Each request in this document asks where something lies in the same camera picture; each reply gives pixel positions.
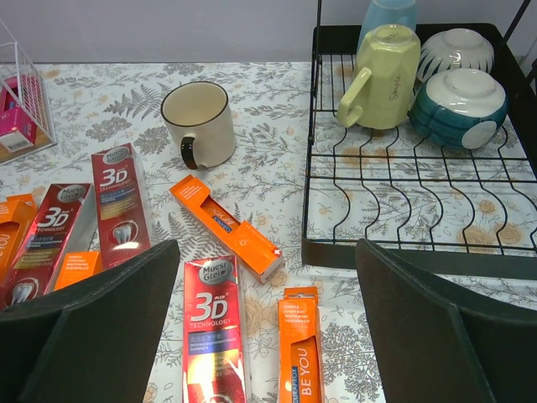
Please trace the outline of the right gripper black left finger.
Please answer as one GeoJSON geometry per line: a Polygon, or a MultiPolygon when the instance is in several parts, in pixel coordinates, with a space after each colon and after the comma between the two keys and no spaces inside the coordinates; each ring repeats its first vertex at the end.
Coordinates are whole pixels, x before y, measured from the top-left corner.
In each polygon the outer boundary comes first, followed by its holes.
{"type": "Polygon", "coordinates": [[[166,240],[1,313],[3,402],[140,402],[180,263],[166,240]]]}

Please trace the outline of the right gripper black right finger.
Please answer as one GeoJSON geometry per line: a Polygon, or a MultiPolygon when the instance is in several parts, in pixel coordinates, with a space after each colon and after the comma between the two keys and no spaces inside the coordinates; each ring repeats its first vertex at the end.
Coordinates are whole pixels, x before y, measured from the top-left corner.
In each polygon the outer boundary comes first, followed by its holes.
{"type": "Polygon", "coordinates": [[[536,312],[445,280],[377,244],[357,277],[388,402],[534,402],[536,312]]]}

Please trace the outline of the pink toothpaste box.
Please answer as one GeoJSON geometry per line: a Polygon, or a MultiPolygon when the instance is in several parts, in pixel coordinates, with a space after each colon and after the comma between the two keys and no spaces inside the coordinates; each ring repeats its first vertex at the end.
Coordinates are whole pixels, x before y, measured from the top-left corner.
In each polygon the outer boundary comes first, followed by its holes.
{"type": "Polygon", "coordinates": [[[8,78],[7,86],[1,90],[1,145],[14,154],[35,145],[37,127],[17,101],[17,78],[8,78]]]}

